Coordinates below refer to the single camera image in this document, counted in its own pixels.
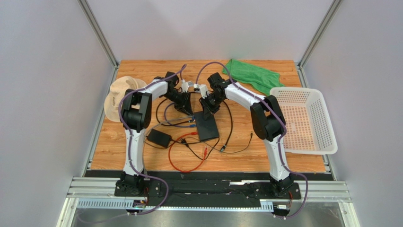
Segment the black network switch box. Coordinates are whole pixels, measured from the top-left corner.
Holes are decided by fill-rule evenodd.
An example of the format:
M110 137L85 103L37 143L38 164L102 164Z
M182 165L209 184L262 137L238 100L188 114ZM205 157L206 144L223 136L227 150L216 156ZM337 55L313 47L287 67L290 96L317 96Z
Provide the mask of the black network switch box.
M219 131L213 115L210 114L205 117L204 112L200 111L194 113L194 118L199 140L208 141L219 137Z

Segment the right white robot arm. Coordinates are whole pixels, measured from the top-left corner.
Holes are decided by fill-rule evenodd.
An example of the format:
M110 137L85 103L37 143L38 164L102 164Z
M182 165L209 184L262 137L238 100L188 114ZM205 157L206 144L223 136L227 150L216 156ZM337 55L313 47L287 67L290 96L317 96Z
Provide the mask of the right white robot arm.
M293 180L283 160L284 146L281 136L284 133L285 119L276 97L258 95L233 79L224 80L219 73L210 75L207 81L212 89L211 93L199 87L201 94L199 102L204 119L213 116L226 99L235 101L248 109L251 113L254 132L265 143L270 162L271 191L275 196L286 194Z

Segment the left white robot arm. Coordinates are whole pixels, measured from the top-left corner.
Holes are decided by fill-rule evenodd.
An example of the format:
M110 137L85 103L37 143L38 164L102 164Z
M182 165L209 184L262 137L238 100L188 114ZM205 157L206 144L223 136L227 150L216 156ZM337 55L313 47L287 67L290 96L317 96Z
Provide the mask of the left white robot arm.
M190 93L179 91L176 86L182 72L167 72L166 76L156 77L147 85L137 89L129 88L119 103L119 118L126 134L126 161L120 180L116 186L120 189L133 190L140 193L144 190L142 160L145 129L151 121L152 102L158 97L166 97L175 104L175 108L192 116Z

